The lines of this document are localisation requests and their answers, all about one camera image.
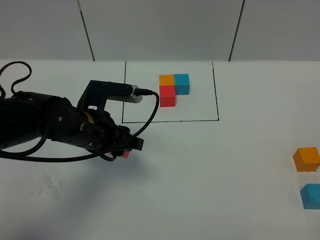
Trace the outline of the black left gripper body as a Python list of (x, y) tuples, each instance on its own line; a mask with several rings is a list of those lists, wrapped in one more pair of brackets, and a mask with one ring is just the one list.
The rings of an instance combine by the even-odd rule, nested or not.
[(119, 146), (108, 150), (113, 145), (120, 144), (130, 137), (127, 127), (116, 125), (110, 114), (97, 110), (83, 110), (69, 106), (66, 111), (66, 143), (85, 149), (91, 154), (107, 151), (113, 157), (124, 154), (128, 147)]

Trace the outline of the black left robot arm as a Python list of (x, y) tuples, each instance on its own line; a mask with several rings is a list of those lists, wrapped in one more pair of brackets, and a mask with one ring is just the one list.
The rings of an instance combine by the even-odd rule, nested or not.
[(94, 110), (79, 102), (72, 106), (67, 98), (33, 92), (19, 92), (0, 102), (0, 149), (17, 146), (40, 138), (38, 144), (21, 152), (28, 156), (36, 152), (46, 140), (79, 147), (90, 153), (111, 151), (121, 156), (126, 150), (141, 150), (143, 140), (132, 137), (129, 128), (116, 125), (110, 114)]

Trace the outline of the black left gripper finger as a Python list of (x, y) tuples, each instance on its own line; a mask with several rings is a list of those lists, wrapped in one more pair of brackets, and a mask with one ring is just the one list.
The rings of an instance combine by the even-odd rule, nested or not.
[(118, 151), (125, 151), (125, 152), (130, 152), (131, 150), (141, 151), (143, 148), (143, 144), (144, 144), (143, 139), (141, 139), (139, 137), (135, 137), (130, 142), (122, 144), (117, 150)]

